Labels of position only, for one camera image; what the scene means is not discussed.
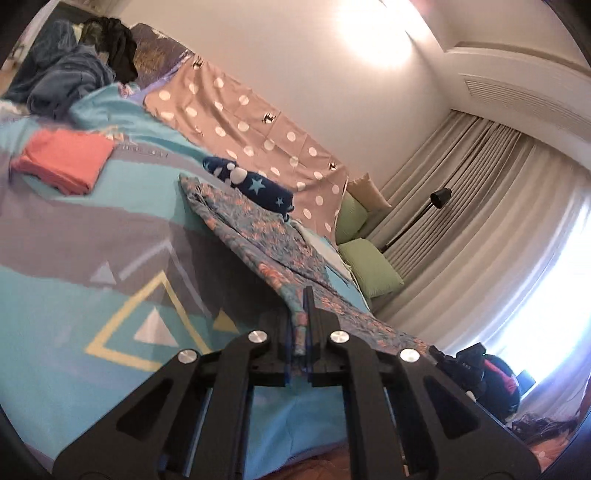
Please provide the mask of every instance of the lamp shade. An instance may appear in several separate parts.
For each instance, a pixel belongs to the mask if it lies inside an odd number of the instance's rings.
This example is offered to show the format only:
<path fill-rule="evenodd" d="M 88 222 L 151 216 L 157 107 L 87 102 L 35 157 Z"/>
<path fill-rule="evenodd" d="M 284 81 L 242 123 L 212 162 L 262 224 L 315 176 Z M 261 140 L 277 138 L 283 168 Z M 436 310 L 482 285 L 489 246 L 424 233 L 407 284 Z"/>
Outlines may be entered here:
<path fill-rule="evenodd" d="M 452 191 L 450 189 L 441 189 L 431 194 L 431 203 L 435 208 L 443 208 L 445 204 L 452 198 Z"/>

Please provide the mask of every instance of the pink folded towel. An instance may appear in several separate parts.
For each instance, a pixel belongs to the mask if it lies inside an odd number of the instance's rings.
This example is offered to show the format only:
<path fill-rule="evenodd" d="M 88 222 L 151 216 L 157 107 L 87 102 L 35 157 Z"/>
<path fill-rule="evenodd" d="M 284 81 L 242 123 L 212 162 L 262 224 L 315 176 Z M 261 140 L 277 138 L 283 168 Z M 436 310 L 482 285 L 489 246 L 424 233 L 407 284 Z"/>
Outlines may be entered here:
<path fill-rule="evenodd" d="M 11 169 L 39 177 L 65 195 L 90 193 L 115 142 L 104 135 L 39 130 L 11 163 Z"/>

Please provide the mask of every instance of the beige pillow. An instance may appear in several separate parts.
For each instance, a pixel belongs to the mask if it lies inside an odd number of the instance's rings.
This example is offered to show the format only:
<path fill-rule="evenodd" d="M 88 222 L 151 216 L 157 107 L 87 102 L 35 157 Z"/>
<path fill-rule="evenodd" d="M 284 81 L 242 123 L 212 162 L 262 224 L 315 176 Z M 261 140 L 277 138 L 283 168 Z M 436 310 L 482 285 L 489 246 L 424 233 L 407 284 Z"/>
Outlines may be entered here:
<path fill-rule="evenodd" d="M 360 179 L 350 181 L 347 185 L 347 192 L 363 205 L 363 208 L 368 212 L 391 208 L 391 205 L 369 178 L 369 173 L 366 173 Z"/>

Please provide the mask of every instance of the metal screw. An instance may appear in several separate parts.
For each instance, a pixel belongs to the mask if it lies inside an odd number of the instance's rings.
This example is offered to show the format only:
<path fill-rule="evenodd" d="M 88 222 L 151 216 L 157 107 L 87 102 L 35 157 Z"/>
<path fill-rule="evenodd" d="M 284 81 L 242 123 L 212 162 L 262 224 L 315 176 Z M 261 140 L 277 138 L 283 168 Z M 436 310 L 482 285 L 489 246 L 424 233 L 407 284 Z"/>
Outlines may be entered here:
<path fill-rule="evenodd" d="M 269 338 L 269 336 L 262 330 L 253 330 L 248 334 L 248 339 L 252 343 L 263 343 Z"/>
<path fill-rule="evenodd" d="M 343 330 L 335 330 L 330 334 L 330 339 L 334 343 L 347 343 L 349 341 L 349 334 Z"/>
<path fill-rule="evenodd" d="M 182 350 L 177 355 L 178 361 L 182 364 L 192 364 L 197 359 L 195 350 Z"/>
<path fill-rule="evenodd" d="M 405 348 L 402 350 L 402 352 L 400 352 L 400 358 L 409 364 L 413 364 L 419 358 L 421 358 L 421 354 L 413 348 Z"/>

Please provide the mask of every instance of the air vent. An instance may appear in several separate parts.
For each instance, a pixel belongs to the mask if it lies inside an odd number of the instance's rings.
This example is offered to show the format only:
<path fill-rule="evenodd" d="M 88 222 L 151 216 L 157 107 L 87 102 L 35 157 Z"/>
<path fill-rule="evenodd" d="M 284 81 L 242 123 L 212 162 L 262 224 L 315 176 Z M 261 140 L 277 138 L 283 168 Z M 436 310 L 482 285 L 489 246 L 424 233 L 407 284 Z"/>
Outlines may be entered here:
<path fill-rule="evenodd" d="M 566 105 L 508 83 L 472 75 L 463 75 L 463 78 L 475 99 L 534 116 L 591 142 L 591 119 L 574 113 Z"/>

